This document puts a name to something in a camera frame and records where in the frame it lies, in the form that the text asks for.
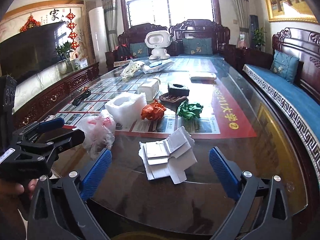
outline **embroidered pillow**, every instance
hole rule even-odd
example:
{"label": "embroidered pillow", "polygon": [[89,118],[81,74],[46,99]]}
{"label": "embroidered pillow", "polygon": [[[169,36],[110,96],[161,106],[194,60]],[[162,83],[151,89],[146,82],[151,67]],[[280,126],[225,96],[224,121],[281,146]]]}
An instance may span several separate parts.
{"label": "embroidered pillow", "polygon": [[130,44],[130,52],[133,57],[149,56],[148,47],[144,42]]}
{"label": "embroidered pillow", "polygon": [[212,39],[182,39],[184,54],[212,55]]}
{"label": "embroidered pillow", "polygon": [[276,50],[270,70],[289,83],[293,83],[297,74],[298,64],[299,59],[297,57],[292,57]]}

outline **label sticker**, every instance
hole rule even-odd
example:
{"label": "label sticker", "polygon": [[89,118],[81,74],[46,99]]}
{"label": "label sticker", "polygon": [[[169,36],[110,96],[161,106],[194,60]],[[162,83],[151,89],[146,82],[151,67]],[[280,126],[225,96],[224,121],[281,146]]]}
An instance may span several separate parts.
{"label": "label sticker", "polygon": [[11,154],[15,151],[15,149],[10,148],[7,150],[1,157],[0,157],[0,164]]}

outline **blue seat cushion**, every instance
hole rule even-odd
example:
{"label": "blue seat cushion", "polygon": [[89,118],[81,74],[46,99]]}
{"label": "blue seat cushion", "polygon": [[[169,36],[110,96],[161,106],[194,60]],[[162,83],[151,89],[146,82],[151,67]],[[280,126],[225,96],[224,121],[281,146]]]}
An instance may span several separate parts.
{"label": "blue seat cushion", "polygon": [[130,52],[133,57],[146,57],[149,56],[148,47],[144,42],[131,43]]}
{"label": "blue seat cushion", "polygon": [[299,59],[297,57],[292,57],[276,50],[270,70],[286,81],[293,83],[297,74],[298,64]]}
{"label": "blue seat cushion", "polygon": [[319,140],[320,106],[318,103],[301,88],[285,81],[281,76],[272,73],[270,70],[252,65],[247,66],[290,102]]}
{"label": "blue seat cushion", "polygon": [[189,55],[212,55],[212,39],[182,39],[185,54]]}

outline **green plant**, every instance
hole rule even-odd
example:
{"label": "green plant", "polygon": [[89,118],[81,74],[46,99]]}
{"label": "green plant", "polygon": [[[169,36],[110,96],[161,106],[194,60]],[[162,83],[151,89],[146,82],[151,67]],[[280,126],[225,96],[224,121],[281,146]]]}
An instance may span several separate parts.
{"label": "green plant", "polygon": [[255,41],[257,43],[257,45],[260,45],[260,46],[264,46],[266,43],[264,41],[264,34],[266,32],[263,31],[263,27],[261,29],[255,29],[254,30],[254,36],[253,36],[253,41]]}
{"label": "green plant", "polygon": [[70,58],[70,52],[74,52],[74,49],[71,47],[71,43],[67,41],[56,47],[56,52],[62,59],[67,59]]}

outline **crumpled green paper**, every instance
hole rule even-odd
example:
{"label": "crumpled green paper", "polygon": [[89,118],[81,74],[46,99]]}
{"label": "crumpled green paper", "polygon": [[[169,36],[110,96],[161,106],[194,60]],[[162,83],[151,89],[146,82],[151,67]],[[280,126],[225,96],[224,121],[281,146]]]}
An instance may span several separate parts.
{"label": "crumpled green paper", "polygon": [[180,104],[177,110],[178,116],[186,120],[190,120],[192,118],[200,118],[200,113],[202,112],[203,106],[201,104],[188,104],[187,101],[184,101]]}

